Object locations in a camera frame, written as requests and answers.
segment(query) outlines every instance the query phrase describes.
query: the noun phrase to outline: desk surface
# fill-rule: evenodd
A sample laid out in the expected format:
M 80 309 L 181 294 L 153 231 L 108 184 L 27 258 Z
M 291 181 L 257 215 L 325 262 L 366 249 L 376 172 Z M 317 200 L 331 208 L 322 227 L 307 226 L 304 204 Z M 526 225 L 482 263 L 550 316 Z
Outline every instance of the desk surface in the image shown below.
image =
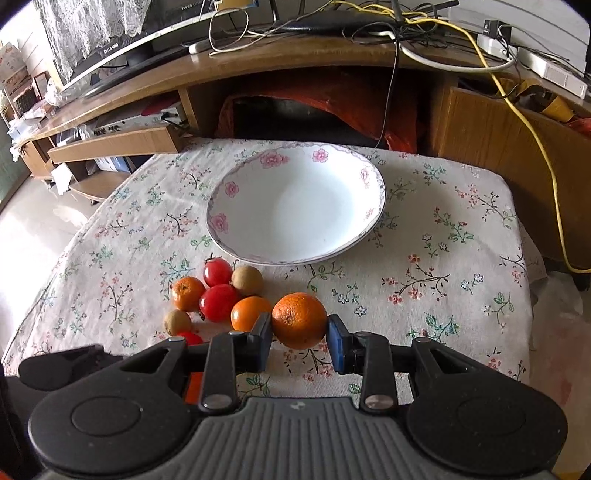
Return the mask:
M 480 66 L 475 54 L 454 47 L 415 47 L 417 52 L 432 60 L 465 66 Z M 121 85 L 90 99 L 78 99 L 62 108 L 57 115 L 45 121 L 41 131 L 23 139 L 20 144 L 49 137 L 76 127 L 122 105 L 160 93 L 198 83 L 269 70 L 283 70 L 319 66 L 380 66 L 391 67 L 394 47 L 391 44 L 363 46 L 337 37 L 281 37 L 262 40 L 252 48 L 210 57 L 207 52 L 185 56 L 143 73 Z M 426 67 L 406 56 L 400 58 L 402 68 Z M 502 73 L 516 77 L 515 69 Z M 591 112 L 591 105 L 523 70 L 523 79 L 536 78 L 547 89 L 561 94 L 578 110 Z

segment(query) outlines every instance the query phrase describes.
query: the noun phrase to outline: orange cloth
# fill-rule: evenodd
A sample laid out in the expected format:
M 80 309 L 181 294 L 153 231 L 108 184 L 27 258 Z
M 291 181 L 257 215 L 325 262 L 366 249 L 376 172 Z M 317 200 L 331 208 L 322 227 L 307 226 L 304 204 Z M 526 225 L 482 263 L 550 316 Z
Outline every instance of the orange cloth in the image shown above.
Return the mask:
M 297 100 L 332 113 L 363 135 L 377 140 L 382 131 L 389 73 L 360 68 L 354 73 L 340 68 L 280 70 L 264 77 L 246 77 L 229 95 L 220 111 L 216 136 L 234 137 L 233 101 L 263 96 Z M 417 92 L 399 74 L 392 91 L 384 138 L 390 150 L 417 152 Z

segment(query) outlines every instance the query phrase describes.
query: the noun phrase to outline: wooden cabinet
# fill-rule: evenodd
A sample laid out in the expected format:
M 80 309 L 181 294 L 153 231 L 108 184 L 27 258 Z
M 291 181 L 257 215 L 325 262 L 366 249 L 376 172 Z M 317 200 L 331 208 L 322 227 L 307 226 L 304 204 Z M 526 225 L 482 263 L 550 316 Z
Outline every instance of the wooden cabinet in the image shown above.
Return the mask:
M 502 100 L 454 86 L 434 95 L 430 154 L 492 170 L 508 183 L 517 215 L 540 252 L 562 260 L 550 172 L 534 137 Z M 522 110 L 538 132 L 558 178 L 569 260 L 591 266 L 591 139 Z
M 50 171 L 53 170 L 53 166 L 47 156 L 47 151 L 51 147 L 52 144 L 48 138 L 35 140 L 23 146 L 22 159 L 35 178 L 51 180 Z

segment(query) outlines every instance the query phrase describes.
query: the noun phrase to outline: lace curtain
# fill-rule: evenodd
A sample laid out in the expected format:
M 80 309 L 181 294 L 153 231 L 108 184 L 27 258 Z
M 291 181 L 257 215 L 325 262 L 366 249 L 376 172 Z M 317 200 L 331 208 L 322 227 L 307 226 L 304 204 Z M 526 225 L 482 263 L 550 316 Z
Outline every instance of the lace curtain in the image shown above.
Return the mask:
M 139 34 L 150 0 L 34 0 L 60 73 L 123 34 Z

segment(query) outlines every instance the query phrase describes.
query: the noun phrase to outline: tangerine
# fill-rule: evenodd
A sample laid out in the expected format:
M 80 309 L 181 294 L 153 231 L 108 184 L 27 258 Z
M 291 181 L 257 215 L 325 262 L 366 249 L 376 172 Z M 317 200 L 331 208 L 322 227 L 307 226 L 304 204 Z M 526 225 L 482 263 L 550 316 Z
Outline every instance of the tangerine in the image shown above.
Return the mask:
M 283 345 L 306 350 L 325 336 L 328 318 L 320 300 L 308 293 L 290 293 L 272 312 L 273 333 Z
M 205 293 L 205 286 L 195 277 L 184 277 L 173 285 L 173 304 L 184 312 L 198 312 L 199 300 Z
M 247 297 L 234 305 L 230 319 L 234 330 L 250 332 L 263 312 L 271 313 L 273 305 L 262 297 Z

